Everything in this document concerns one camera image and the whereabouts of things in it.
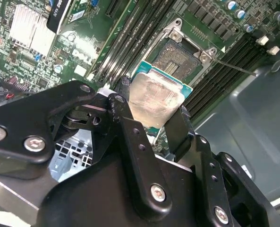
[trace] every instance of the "blue component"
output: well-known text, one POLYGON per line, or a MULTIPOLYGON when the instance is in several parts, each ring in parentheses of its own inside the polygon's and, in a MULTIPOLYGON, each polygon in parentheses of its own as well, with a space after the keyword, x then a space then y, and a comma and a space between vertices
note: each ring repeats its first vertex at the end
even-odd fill
POLYGON ((38 53, 38 54, 35 56, 35 60, 36 60, 36 61, 39 61, 40 59, 41 59, 41 54, 38 53))
POLYGON ((136 73, 135 75, 137 75, 139 72, 144 72, 144 73, 148 73, 151 69, 154 69, 155 71, 159 72, 160 74, 162 74, 163 76, 181 84, 183 86, 182 90, 181 90, 181 93, 183 94, 183 96, 185 98, 187 98, 190 93, 192 92, 192 88, 189 87, 188 85, 186 84, 183 84, 181 81, 179 81, 178 79, 175 79, 173 76, 167 74, 166 72, 163 72, 162 70, 156 68, 156 67, 153 67, 151 64, 149 64, 148 62, 145 62, 145 61, 142 61, 141 64, 139 65, 139 67, 137 68, 136 70, 136 73))
MULTIPOLYGON (((140 63, 140 65, 138 66, 138 68, 136 69, 136 72, 132 78, 132 80, 136 77, 136 75, 140 72, 144 72, 144 73, 148 73, 151 69, 157 71, 158 73, 160 73, 161 75, 163 75, 164 77, 170 79, 170 80, 173 80, 175 81, 176 83, 179 83, 183 86, 183 88, 181 89, 181 94, 185 97, 185 99, 190 95, 190 93, 193 91, 193 89, 186 85, 186 84, 183 84, 180 80, 174 78, 173 76, 167 74, 166 72, 163 72, 162 70, 156 68, 156 67, 153 67, 151 64, 149 64, 148 62, 145 62, 145 61, 142 61, 140 63)), ((157 128, 154 128, 154 127, 151 127, 149 129, 146 129, 146 132, 147 134, 152 134, 152 135, 157 135, 159 133, 161 129, 157 129, 157 128)))
POLYGON ((96 7, 99 3, 99 0, 91 0, 92 7, 96 7))

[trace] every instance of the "motherboard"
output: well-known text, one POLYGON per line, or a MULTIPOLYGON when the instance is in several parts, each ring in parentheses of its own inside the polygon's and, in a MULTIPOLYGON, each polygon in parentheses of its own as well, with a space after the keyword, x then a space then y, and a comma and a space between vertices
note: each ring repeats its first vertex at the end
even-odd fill
MULTIPOLYGON (((280 0, 0 0, 0 79, 24 92, 71 80, 114 88, 148 63, 158 75, 146 80, 193 88, 179 102, 198 121, 279 51, 280 0)), ((145 82, 131 93, 145 96, 145 82)), ((162 125, 149 132, 163 152, 162 125)))

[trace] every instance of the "metal rod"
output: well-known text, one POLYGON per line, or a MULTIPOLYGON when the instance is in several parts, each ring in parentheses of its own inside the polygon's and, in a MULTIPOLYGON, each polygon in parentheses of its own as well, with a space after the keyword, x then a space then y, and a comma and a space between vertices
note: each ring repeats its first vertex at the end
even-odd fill
POLYGON ((257 76, 257 73, 255 73, 255 72, 251 72, 251 71, 248 71, 248 70, 244 70, 244 69, 242 69, 240 67, 237 67, 237 66, 234 66, 234 65, 230 65, 230 64, 225 63, 223 61, 217 60, 216 58, 213 58, 212 60, 217 62, 217 63, 219 63, 219 64, 222 64, 222 65, 228 66, 230 68, 236 69, 238 71, 241 71, 241 72, 244 72, 244 73, 248 73, 248 74, 250 74, 252 76, 255 76, 255 77, 257 76))

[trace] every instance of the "gray metal panel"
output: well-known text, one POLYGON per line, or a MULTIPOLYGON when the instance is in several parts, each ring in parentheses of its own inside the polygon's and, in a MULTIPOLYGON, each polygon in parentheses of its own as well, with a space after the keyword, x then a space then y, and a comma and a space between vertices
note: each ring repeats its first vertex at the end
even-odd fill
MULTIPOLYGON (((246 165, 269 200, 280 197, 280 70, 259 70, 225 98, 196 128, 212 151, 246 165)), ((181 161, 187 165, 187 156, 181 161)))

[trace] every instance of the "green circuit board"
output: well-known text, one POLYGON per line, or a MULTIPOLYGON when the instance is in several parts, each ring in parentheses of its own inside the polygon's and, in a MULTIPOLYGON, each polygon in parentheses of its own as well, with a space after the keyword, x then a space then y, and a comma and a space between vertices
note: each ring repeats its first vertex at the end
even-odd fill
MULTIPOLYGON (((70 11, 71 14, 84 10, 84 16, 76 22, 70 23, 62 34, 55 36, 48 56, 35 60, 35 53, 31 50, 20 48, 20 46, 14 47, 14 41, 9 36, 11 23, 16 5, 24 4, 33 11, 48 17, 49 11, 46 8, 49 3, 40 0, 26 0, 23 2, 0 0, 0 77, 6 79, 17 75, 28 88, 34 91, 52 87, 72 79, 84 81, 97 89, 109 80, 109 78, 104 77, 105 72, 97 73, 99 67, 111 52, 112 45, 116 39, 120 37, 124 28, 127 27, 126 23, 130 18, 133 19, 133 24, 131 24, 129 31, 136 32, 135 39, 143 34, 140 29, 144 29, 144 31, 146 29, 147 34, 141 43, 141 49, 137 53, 130 51, 136 44, 139 45, 133 40, 130 42, 130 47, 125 48, 125 52, 117 53, 117 58, 114 58, 121 64, 116 67, 123 68, 123 72, 128 75, 142 60, 142 53, 149 48, 157 34, 176 18, 181 18, 183 21, 181 31, 200 47, 203 49, 216 47, 218 58, 221 58, 225 52, 229 51, 229 48, 244 34, 243 26, 245 24, 249 24, 256 29, 262 27, 269 36, 280 40, 280 26, 273 19, 273 14, 280 10, 280 0, 237 1, 238 8, 246 12, 243 19, 234 17, 235 10, 227 10, 225 7, 226 1, 211 0, 120 1, 118 11, 113 18, 110 18, 105 14, 111 2, 112 0, 100 1, 93 8, 90 6, 90 2, 86 1, 85 4, 80 4, 79 0, 74 1, 74 6, 70 11), (156 4, 159 2, 163 2, 163 8, 156 4), (144 18, 140 21, 143 13, 149 16, 152 12, 158 11, 160 11, 159 18, 155 20, 153 18, 144 18), (226 29, 229 35, 225 38, 221 37, 219 32, 217 33, 211 28, 210 24, 207 25, 207 17, 212 18, 217 22, 216 24, 221 25, 220 29, 226 29), (70 33, 76 36, 73 42, 67 39, 70 33), (15 63, 9 60, 13 48, 15 48, 15 63), (83 53, 87 57, 87 61, 73 55, 74 51, 83 53), (61 68, 63 68, 61 73, 55 73, 53 70, 55 65, 61 65, 61 68), (84 75, 76 73, 77 66, 85 69, 86 73, 84 75), (39 79, 44 79, 47 83, 38 85, 39 79)), ((122 48, 122 45, 123 43, 118 44, 116 47, 122 48)), ((153 63, 163 45, 164 42, 155 47, 146 60, 153 63)), ((198 71, 200 71, 200 67, 184 78, 183 82, 190 83, 198 71)))
MULTIPOLYGON (((47 32, 39 24, 54 13, 53 2, 0 0, 0 79, 21 90, 39 92, 75 79, 96 90, 114 88, 120 77, 132 78, 143 60, 195 89, 215 65, 202 64, 196 51, 215 48, 221 59, 248 32, 280 46, 280 0, 73 0, 60 34, 48 33, 42 49, 23 13, 37 15, 33 29, 47 32), (17 18, 26 26, 19 27, 17 18), (160 38, 177 19, 183 41, 160 38), (19 35, 28 31, 29 40, 19 35)), ((159 136, 156 152, 167 143, 164 131, 159 136)))

